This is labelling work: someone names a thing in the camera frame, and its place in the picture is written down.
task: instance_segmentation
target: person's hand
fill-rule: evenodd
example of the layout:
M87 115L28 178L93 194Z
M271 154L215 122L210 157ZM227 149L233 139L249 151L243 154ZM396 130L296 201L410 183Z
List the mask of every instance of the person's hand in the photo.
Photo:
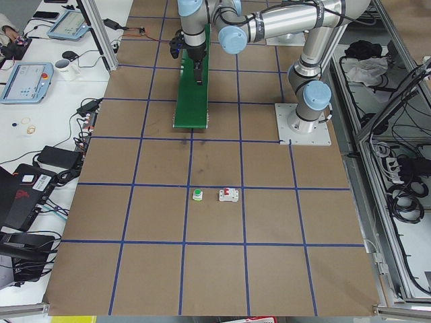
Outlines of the person's hand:
M12 41L12 42L15 42L15 40L16 40L16 38L18 38L18 33L14 30L14 29L12 29L12 28L10 28L10 27L6 27L5 28L5 35L7 36L7 37L9 37L9 39Z

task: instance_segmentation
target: white mounting plate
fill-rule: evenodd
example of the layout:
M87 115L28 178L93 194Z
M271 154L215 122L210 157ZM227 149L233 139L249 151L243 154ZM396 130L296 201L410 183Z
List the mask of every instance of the white mounting plate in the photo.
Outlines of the white mounting plate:
M297 34L286 34L267 39L270 46L304 46L305 36L303 32Z
M331 137L329 136L328 126L326 123L319 123L317 128L308 135L295 133L288 126L288 116L291 111L296 109L297 104L275 104L275 113L277 116L278 139L280 145L310 145L310 146L330 146Z

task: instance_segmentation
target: white cup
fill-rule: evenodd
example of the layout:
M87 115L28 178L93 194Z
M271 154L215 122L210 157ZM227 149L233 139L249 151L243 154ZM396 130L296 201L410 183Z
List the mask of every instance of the white cup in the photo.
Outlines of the white cup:
M73 81L81 74L79 67L75 64L71 64L68 59L60 59L55 62L54 66L65 81Z

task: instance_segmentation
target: black laptop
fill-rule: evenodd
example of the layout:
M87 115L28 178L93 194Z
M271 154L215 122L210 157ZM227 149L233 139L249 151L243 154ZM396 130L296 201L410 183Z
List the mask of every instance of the black laptop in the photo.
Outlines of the black laptop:
M7 174L9 176L3 174L0 178L0 186L6 186L3 190L7 190L5 193L8 196L5 200L1 199L0 226L27 231L40 212L39 205L45 204L54 190L57 174L26 164L20 164L13 175Z

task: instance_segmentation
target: red component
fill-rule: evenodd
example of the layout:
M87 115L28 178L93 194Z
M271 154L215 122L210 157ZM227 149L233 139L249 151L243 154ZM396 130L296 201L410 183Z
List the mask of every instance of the red component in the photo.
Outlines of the red component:
M26 197L28 199L30 195L25 190L17 190L15 200L22 199L23 197Z

